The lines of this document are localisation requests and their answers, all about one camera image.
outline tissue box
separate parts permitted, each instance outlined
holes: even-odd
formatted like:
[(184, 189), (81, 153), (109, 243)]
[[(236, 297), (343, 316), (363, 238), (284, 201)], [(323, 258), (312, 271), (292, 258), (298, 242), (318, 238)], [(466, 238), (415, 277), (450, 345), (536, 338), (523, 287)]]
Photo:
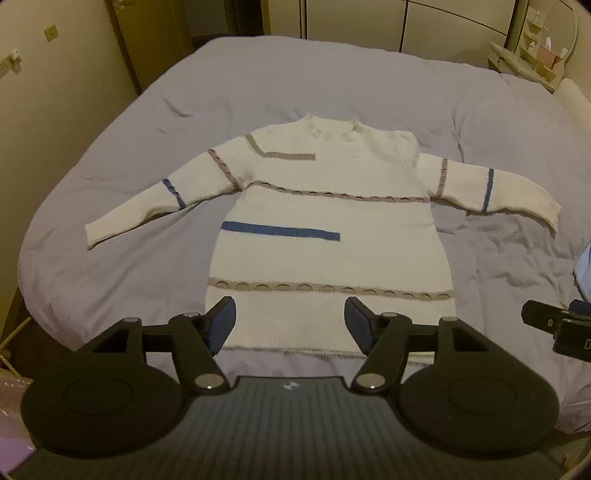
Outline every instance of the tissue box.
[(540, 45), (540, 48), (538, 49), (538, 61), (542, 62), (549, 69), (551, 69), (554, 65), (554, 62), (556, 61), (556, 58), (556, 53), (548, 50), (543, 45)]

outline plastic bag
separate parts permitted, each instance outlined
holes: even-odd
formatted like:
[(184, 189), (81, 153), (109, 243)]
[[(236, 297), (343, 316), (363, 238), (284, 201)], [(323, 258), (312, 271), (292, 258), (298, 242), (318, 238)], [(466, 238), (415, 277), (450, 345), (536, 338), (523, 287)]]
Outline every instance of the plastic bag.
[(9, 472), (35, 451), (21, 418), (21, 399), (32, 380), (0, 368), (0, 471)]

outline bed cover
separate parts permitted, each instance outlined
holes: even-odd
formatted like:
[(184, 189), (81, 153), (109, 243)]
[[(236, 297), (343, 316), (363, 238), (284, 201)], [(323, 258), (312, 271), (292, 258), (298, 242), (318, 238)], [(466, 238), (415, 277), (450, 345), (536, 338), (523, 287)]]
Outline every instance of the bed cover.
[[(572, 268), (591, 232), (591, 143), (540, 85), (465, 64), (282, 37), (208, 43), (107, 127), (39, 208), (19, 261), (29, 312), (76, 349), (123, 317), (151, 325), (203, 311), (216, 235), (236, 195), (91, 251), (84, 225), (206, 149), (307, 113), (411, 131), (427, 153), (523, 175), (562, 205), (556, 236), (523, 215), (468, 214), (441, 203), (433, 211), (458, 316), (550, 382), (561, 404), (558, 429), (591, 429), (591, 364), (553, 353), (551, 336), (519, 315), (529, 299), (567, 306), (580, 298)], [(362, 363), (257, 351), (216, 359), (230, 377), (349, 381)], [(170, 356), (150, 362), (171, 371)]]

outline black circular disc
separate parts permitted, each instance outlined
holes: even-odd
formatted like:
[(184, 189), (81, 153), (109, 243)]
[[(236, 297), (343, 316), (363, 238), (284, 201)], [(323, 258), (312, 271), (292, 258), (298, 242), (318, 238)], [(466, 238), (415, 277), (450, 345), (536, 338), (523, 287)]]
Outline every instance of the black circular disc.
[(69, 456), (111, 456), (143, 447), (175, 425), (180, 386), (117, 355), (89, 355), (31, 384), (22, 419), (39, 446)]
[(554, 427), (554, 390), (493, 358), (434, 364), (401, 385), (398, 409), (428, 443), (459, 455), (502, 458), (537, 448)]

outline striped sweater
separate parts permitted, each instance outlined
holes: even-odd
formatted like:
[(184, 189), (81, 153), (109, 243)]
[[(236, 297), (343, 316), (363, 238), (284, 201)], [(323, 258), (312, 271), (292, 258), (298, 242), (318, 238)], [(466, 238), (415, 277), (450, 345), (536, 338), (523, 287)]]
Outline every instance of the striped sweater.
[(87, 246), (241, 190), (217, 238), (206, 307), (236, 300), (226, 348), (355, 356), (343, 305), (420, 323), (454, 316), (430, 200), (509, 209), (557, 229), (560, 206), (519, 175), (421, 153), (412, 133), (307, 115), (208, 150), (86, 225)]

